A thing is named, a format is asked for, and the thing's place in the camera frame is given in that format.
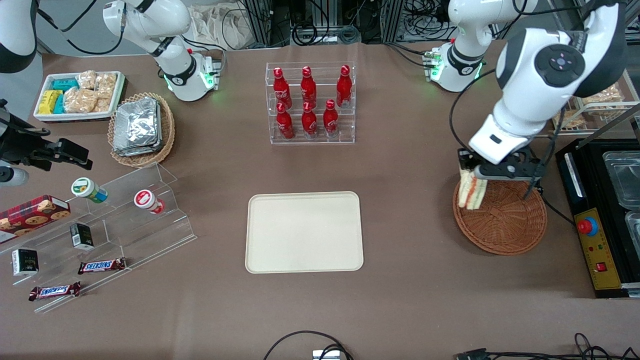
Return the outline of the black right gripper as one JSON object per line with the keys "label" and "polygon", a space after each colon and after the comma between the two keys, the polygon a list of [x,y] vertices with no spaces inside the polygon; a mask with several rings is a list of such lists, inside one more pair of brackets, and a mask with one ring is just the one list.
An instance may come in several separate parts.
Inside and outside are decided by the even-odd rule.
{"label": "black right gripper", "polygon": [[51,170],[51,164],[66,163],[84,170],[93,169],[89,150],[66,138],[59,139],[59,153],[55,144],[45,139],[51,134],[46,128],[37,129],[27,121],[10,114],[1,114],[0,157],[13,166],[23,164],[44,171]]}

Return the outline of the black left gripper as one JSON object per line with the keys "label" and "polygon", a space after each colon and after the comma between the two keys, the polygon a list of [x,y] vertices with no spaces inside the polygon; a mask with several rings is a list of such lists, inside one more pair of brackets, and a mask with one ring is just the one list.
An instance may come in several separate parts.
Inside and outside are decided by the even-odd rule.
{"label": "black left gripper", "polygon": [[458,148],[457,160],[459,174],[474,174],[476,168],[480,173],[534,173],[541,162],[531,152],[530,146],[510,153],[498,164],[464,148]]}

